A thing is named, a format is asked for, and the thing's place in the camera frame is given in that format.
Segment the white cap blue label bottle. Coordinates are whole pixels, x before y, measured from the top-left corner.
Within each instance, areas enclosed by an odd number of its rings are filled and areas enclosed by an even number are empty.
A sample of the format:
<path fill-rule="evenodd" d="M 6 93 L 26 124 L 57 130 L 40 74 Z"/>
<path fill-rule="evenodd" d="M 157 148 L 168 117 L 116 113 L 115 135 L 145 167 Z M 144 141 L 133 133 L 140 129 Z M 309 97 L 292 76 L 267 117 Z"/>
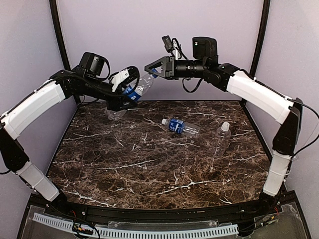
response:
<path fill-rule="evenodd" d="M 169 118 L 162 119 L 162 125 L 164 125 L 169 132 L 174 132 L 178 135 L 184 135 L 187 137 L 198 137 L 200 134 L 200 127 L 184 120 Z"/>

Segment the blue cap pepsi bottle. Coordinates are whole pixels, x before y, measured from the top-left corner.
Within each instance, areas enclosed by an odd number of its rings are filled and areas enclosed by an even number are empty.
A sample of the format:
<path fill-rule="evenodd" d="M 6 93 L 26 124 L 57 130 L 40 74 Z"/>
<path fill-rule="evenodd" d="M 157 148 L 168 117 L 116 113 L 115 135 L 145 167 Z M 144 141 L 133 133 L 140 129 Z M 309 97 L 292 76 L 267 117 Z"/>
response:
<path fill-rule="evenodd" d="M 112 91 L 114 92 L 116 86 L 119 86 L 120 83 L 124 83 L 131 77 L 133 77 L 133 72 L 128 68 L 112 76 L 110 78 L 110 83 L 113 84 Z M 122 103 L 119 111 L 113 111 L 107 107 L 105 109 L 105 113 L 108 115 L 108 119 L 119 120 L 127 112 L 127 110 L 132 108 L 134 103 L 151 88 L 155 78 L 157 78 L 157 75 L 146 73 L 145 75 L 140 76 L 139 79 L 134 78 L 131 82 L 125 85 L 125 89 L 122 94 L 130 98 L 130 100 L 126 100 Z"/>

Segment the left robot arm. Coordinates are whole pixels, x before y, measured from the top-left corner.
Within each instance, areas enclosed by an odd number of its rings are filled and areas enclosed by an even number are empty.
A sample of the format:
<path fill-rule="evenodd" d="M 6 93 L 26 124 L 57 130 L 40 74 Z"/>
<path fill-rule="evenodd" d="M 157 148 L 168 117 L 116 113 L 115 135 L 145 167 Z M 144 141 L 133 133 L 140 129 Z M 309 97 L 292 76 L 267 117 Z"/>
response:
<path fill-rule="evenodd" d="M 122 92 L 122 87 L 138 80 L 139 70 L 129 66 L 101 78 L 104 65 L 109 65 L 105 57 L 85 52 L 80 63 L 72 70 L 55 73 L 0 117 L 0 152 L 6 168 L 51 203 L 66 201 L 66 196 L 30 161 L 17 139 L 43 113 L 71 96 L 105 100 L 112 110 L 121 110 L 124 103 L 131 101 Z"/>

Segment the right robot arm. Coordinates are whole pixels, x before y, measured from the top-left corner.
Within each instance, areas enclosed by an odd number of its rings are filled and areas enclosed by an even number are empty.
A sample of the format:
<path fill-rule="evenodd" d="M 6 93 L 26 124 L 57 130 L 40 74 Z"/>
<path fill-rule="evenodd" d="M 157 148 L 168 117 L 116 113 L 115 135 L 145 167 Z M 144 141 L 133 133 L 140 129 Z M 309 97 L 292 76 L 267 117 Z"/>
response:
<path fill-rule="evenodd" d="M 237 95 L 268 113 L 280 128 L 273 139 L 273 156 L 263 194 L 275 197 L 288 176 L 301 131 L 303 102 L 292 99 L 261 83 L 245 70 L 218 61 L 217 41 L 210 37 L 192 39 L 193 59 L 181 60 L 178 55 L 162 57 L 145 66 L 152 73 L 167 80 L 200 78 L 214 87 Z"/>

